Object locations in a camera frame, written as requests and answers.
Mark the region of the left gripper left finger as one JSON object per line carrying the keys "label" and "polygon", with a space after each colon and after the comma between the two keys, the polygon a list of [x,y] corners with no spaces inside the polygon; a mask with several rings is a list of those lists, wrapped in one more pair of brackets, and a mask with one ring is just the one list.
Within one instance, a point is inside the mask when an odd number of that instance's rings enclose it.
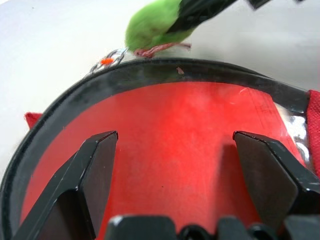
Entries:
{"label": "left gripper left finger", "polygon": [[52,176],[15,240],[94,240],[110,194],[118,132],[99,133]]}

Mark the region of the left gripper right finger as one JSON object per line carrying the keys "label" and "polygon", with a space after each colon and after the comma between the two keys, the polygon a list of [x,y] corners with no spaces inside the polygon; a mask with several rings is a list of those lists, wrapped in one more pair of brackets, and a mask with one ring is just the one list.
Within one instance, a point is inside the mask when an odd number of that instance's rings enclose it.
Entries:
{"label": "left gripper right finger", "polygon": [[233,140],[246,188],[264,224],[320,213],[320,179],[280,141],[246,131],[235,131]]}

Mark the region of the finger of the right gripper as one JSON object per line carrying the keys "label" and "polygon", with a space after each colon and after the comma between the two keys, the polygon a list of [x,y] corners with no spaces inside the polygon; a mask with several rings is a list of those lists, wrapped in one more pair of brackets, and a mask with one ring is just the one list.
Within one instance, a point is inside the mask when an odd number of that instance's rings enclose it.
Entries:
{"label": "finger of the right gripper", "polygon": [[166,34],[193,32],[235,3],[234,0],[166,0],[173,20]]}

